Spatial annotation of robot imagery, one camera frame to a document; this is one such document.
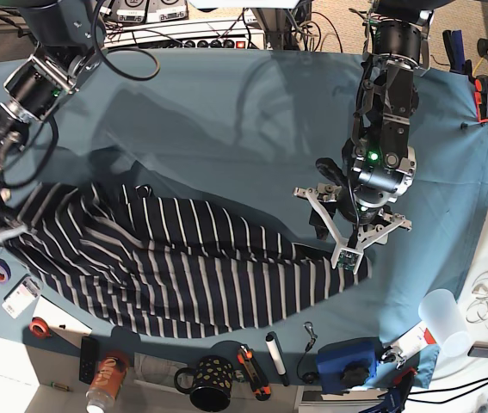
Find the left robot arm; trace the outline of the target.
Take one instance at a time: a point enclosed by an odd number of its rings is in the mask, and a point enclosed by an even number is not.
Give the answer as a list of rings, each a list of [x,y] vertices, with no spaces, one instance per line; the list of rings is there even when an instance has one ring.
[[[374,1],[363,18],[365,45],[343,165],[321,157],[318,172],[335,186],[322,194],[329,215],[355,229],[377,225],[413,183],[417,161],[408,144],[419,104],[416,73],[429,69],[429,30],[438,1]]]

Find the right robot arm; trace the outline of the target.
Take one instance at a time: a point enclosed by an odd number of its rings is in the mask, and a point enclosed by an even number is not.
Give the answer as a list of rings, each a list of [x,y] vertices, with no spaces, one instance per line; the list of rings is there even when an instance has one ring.
[[[53,115],[99,65],[105,37],[100,9],[91,1],[4,1],[2,5],[18,11],[36,48],[3,85],[9,99],[0,104],[0,243],[27,231],[5,202],[10,190],[24,188],[36,178],[5,182],[8,156],[26,151],[32,123],[46,122],[52,141],[40,163],[48,162],[59,140]]]

